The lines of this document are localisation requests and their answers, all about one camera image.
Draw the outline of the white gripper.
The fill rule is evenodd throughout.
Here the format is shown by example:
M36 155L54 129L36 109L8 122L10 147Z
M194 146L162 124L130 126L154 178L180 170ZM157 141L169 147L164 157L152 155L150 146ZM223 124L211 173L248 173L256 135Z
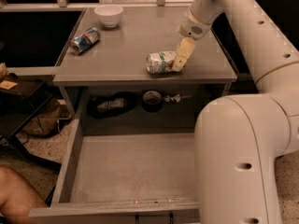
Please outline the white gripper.
M178 44L173 70L180 72L195 49L195 40L202 39L210 30L211 25L197 20L188 9L178 27L178 32L184 36Z

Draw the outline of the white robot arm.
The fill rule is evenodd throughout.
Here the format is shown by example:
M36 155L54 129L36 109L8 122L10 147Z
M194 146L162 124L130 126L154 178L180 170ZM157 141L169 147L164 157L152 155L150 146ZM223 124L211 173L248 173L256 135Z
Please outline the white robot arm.
M224 14L256 85L200 112L194 160L201 224L282 224L275 160L299 143L299 52L255 0L194 0L178 28L175 67Z

